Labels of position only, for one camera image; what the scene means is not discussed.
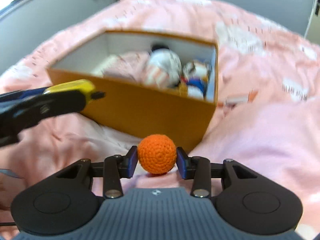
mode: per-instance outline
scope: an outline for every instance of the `stuffed animal on shelf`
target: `stuffed animal on shelf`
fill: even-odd
[[[154,134],[144,138],[137,150],[142,168],[151,174],[169,172],[177,160],[176,146],[166,135]]]
[[[152,46],[150,60],[142,74],[142,84],[158,88],[172,88],[179,84],[181,75],[179,56],[167,46]]]

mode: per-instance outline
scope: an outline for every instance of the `pink bedsheet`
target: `pink bedsheet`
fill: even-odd
[[[215,0],[123,0],[41,44],[0,77],[0,93],[50,85],[45,69],[90,38],[113,28],[185,33],[219,41],[219,100],[257,90],[252,103],[217,109],[202,143],[191,152],[212,162],[233,158],[294,191],[304,205],[297,231],[320,231],[320,48],[285,28]],[[138,138],[103,128],[79,114],[41,122],[21,142],[0,149],[0,222],[21,190],[88,157],[101,161]],[[190,188],[176,171],[150,177],[141,169],[130,187]],[[212,185],[221,190],[219,182]],[[99,181],[94,191],[101,192]],[[17,231],[0,228],[7,239]]]

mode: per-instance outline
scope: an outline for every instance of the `gray gripper base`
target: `gray gripper base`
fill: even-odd
[[[302,239],[294,230],[275,236],[255,236],[239,231],[218,215],[209,199],[192,197],[180,187],[135,188],[124,197],[105,200],[97,215],[89,223],[71,233],[44,237],[21,232],[14,239],[266,240],[267,238]]]

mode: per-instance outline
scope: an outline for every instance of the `yellow tool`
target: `yellow tool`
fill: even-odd
[[[47,88],[43,94],[52,94],[57,92],[65,92],[70,90],[78,90],[84,94],[86,98],[86,104],[90,103],[92,100],[102,98],[104,96],[103,92],[96,91],[96,88],[92,82],[86,79],[71,81],[68,83],[63,83]]]

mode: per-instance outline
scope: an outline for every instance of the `stuffed toy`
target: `stuffed toy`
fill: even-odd
[[[198,60],[188,62],[182,68],[183,77],[180,79],[180,84],[187,87],[188,96],[204,99],[208,85],[209,70],[209,65]]]
[[[142,84],[158,88],[173,88],[180,82],[179,56],[165,45],[152,47],[150,60],[142,74]]]

